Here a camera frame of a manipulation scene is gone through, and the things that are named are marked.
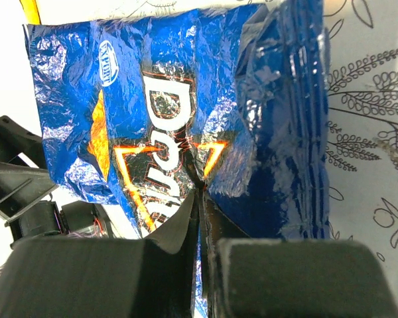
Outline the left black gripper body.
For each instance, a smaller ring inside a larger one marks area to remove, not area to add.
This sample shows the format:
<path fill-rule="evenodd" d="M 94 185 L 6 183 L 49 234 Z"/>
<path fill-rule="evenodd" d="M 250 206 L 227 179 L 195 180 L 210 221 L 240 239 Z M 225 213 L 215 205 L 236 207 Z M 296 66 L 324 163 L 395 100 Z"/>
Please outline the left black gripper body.
<path fill-rule="evenodd" d="M 58 207 L 54 201 L 40 201 L 21 217 L 10 222 L 15 248 L 23 239 L 47 236 L 113 238 L 111 221 L 102 205 L 75 201 Z"/>

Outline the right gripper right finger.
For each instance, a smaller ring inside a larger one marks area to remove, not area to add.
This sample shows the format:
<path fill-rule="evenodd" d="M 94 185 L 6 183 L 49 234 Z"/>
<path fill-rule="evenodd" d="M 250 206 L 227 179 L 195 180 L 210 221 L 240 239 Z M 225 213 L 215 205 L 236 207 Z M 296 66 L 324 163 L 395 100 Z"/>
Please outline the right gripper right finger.
<path fill-rule="evenodd" d="M 200 199 L 210 317 L 398 317 L 371 250 L 352 240 L 251 238 Z"/>

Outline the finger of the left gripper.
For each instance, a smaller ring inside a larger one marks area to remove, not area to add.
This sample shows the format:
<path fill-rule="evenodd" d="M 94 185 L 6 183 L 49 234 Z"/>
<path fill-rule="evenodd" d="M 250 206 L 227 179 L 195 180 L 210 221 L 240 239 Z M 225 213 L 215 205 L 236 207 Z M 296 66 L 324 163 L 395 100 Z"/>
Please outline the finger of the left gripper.
<path fill-rule="evenodd" d="M 0 117 L 0 218 L 20 218 L 58 186 L 50 179 L 41 137 Z"/>

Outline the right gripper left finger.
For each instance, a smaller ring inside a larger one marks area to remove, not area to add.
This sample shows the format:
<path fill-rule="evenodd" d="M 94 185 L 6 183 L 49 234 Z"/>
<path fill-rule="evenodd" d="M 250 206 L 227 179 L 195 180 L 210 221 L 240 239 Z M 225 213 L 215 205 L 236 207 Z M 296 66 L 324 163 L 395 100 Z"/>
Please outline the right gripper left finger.
<path fill-rule="evenodd" d="M 31 238 L 0 275 L 0 317 L 191 317 L 197 193 L 149 236 Z"/>

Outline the blue Doritos chip bag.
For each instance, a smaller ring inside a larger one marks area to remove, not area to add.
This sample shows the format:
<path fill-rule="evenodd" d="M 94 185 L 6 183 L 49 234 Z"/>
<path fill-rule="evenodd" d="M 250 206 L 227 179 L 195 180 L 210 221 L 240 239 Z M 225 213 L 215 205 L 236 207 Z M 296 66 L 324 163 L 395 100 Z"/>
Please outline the blue Doritos chip bag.
<path fill-rule="evenodd" d="M 139 237 L 190 192 L 254 238 L 328 235 L 322 1 L 29 25 L 50 177 Z"/>

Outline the yellow snack packet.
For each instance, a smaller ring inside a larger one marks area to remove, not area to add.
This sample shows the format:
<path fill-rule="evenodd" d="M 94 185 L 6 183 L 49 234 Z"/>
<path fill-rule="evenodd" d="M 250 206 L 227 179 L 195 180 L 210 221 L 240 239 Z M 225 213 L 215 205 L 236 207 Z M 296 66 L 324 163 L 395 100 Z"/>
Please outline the yellow snack packet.
<path fill-rule="evenodd" d="M 20 0 L 19 2 L 23 8 L 27 22 L 32 25 L 40 25 L 41 19 L 36 0 Z"/>

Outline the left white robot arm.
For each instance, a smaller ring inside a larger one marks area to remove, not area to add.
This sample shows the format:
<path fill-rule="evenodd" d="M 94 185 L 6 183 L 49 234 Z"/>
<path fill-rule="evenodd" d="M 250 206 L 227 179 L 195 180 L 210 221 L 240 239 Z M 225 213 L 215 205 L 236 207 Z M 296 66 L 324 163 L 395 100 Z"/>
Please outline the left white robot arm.
<path fill-rule="evenodd" d="M 75 201 L 58 206 L 52 199 L 57 188 L 46 169 L 41 138 L 0 117 L 0 268 L 23 239 L 113 236 L 101 205 Z"/>

